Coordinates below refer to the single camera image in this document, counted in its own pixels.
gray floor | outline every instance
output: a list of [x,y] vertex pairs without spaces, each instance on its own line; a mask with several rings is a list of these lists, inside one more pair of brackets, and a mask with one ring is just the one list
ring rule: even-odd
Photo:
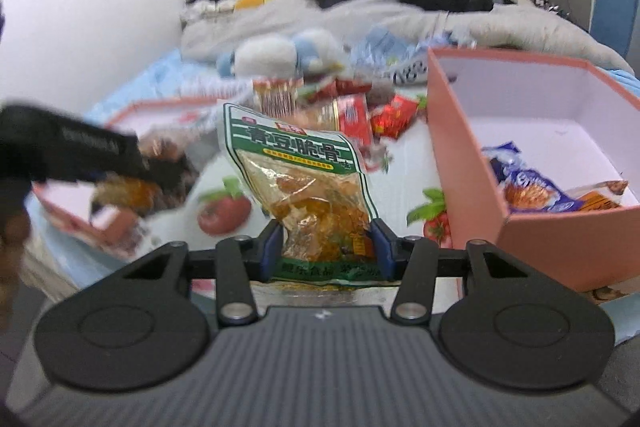
[[18,295],[14,301],[14,315],[11,325],[7,331],[0,334],[0,399],[2,400],[4,400],[9,388],[15,363],[20,357],[31,323],[43,301],[43,293],[20,284]]

stuffed toy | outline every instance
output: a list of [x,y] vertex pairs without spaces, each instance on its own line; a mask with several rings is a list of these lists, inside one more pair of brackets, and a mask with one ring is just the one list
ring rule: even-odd
[[268,34],[245,40],[216,61],[224,76],[293,78],[342,70],[348,64],[343,45],[321,28],[305,30],[293,38]]

bed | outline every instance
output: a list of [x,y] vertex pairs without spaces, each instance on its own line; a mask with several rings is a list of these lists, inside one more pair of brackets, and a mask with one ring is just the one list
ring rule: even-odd
[[[175,96],[179,92],[181,83],[194,78],[199,74],[210,74],[210,63],[214,60],[212,55],[211,36],[217,36],[218,47],[215,52],[229,50],[241,39],[255,34],[279,30],[282,32],[294,32],[302,21],[309,24],[311,21],[325,25],[340,34],[344,28],[344,6],[338,6],[335,10],[326,10],[318,14],[317,10],[309,8],[307,4],[300,6],[300,12],[294,12],[291,7],[299,0],[274,0],[257,9],[242,10],[231,17],[221,21],[206,20],[190,25],[185,30],[180,52],[174,51],[160,61],[151,65],[144,73],[136,77],[130,83],[121,87],[116,93],[99,103],[86,115],[89,120],[98,123],[106,122],[114,113],[124,108],[127,104],[137,100],[148,98],[167,98]],[[365,24],[353,24],[348,22],[350,31],[358,27],[359,34],[340,35],[344,40],[356,39],[370,27],[371,22],[387,23],[390,28],[398,31],[412,31],[412,40],[424,36],[424,29],[430,31],[447,30],[461,24],[456,17],[463,17],[465,27],[470,28],[480,45],[513,44],[529,45],[537,51],[555,52],[582,58],[588,58],[597,65],[610,69],[629,70],[628,64],[614,52],[600,46],[579,28],[567,28],[560,19],[551,14],[545,14],[540,10],[530,7],[515,6],[507,11],[489,14],[447,14],[444,12],[418,13],[413,7],[398,6],[393,0],[376,1],[372,11],[363,11],[360,20],[368,21]],[[520,26],[515,27],[514,20],[519,20]],[[556,40],[548,42],[548,39],[540,42],[531,42],[529,34],[523,26],[533,23],[542,28],[541,32],[548,34],[549,38]],[[562,26],[564,39],[558,39],[556,29]],[[47,222],[40,204],[31,198],[28,201],[28,211],[34,226],[34,234],[27,248],[27,255],[22,269],[22,278],[29,284],[44,291],[49,298],[58,301],[76,290],[86,287],[122,265],[121,261],[111,258],[79,241],[68,237],[55,229]],[[349,302],[360,303],[390,303],[393,298],[393,289],[390,291],[360,291],[361,299],[351,297]],[[441,291],[442,305],[457,299],[454,290]],[[267,302],[274,303],[273,296],[267,295]],[[311,297],[307,302],[313,304]]]

blue bed sheet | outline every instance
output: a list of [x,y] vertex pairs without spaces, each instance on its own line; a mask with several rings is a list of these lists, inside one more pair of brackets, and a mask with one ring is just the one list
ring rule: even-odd
[[[85,117],[88,121],[102,124],[132,102],[173,96],[181,84],[210,71],[210,68],[203,64],[183,62],[179,51],[173,51],[146,68],[107,99],[97,103]],[[52,226],[44,217],[40,202],[33,195],[27,199],[26,207],[34,229],[40,233],[60,268],[79,288],[92,285],[122,266],[122,261]]]

metal screw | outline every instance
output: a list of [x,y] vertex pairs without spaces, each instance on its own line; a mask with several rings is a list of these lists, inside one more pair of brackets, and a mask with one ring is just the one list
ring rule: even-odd
[[396,308],[396,315],[407,320],[420,319],[427,314],[427,308],[417,302],[403,302]]
[[247,318],[253,311],[254,309],[244,302],[229,302],[229,304],[222,306],[220,313],[228,319],[239,321]]

